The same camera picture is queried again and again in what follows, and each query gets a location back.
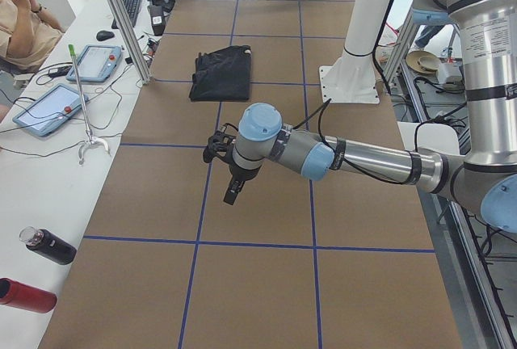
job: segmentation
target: bracelet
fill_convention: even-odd
[[[41,3],[40,3],[40,8],[38,8],[38,10],[37,10],[37,11],[32,11],[32,10],[31,10],[31,11],[32,11],[34,14],[38,14],[38,13],[40,13],[42,10],[43,10],[43,6],[42,6],[42,5],[41,5]]]

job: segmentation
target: cup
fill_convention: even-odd
[[[0,279],[0,305],[48,313],[56,302],[56,294],[11,279]]]

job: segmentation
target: computer mouse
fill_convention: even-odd
[[[108,30],[101,30],[97,33],[97,40],[100,42],[102,40],[109,40],[110,38],[113,38],[115,34],[113,32],[109,32]]]

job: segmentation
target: beige clothing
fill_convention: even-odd
[[[11,0],[0,1],[0,57],[15,64],[20,69],[36,71],[47,59],[63,33],[48,24],[41,22],[38,15],[31,14],[32,30],[34,30],[34,44],[28,57],[13,58],[7,56],[7,46],[11,34],[16,26],[18,9]]]

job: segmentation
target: person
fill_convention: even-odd
[[[35,72],[63,35],[61,25],[36,0],[0,0],[0,57]],[[0,121],[8,112],[0,106]]]
[[[425,26],[420,33],[420,36],[414,40],[414,47],[417,50],[423,50],[433,36],[442,31],[443,25],[439,26]]]

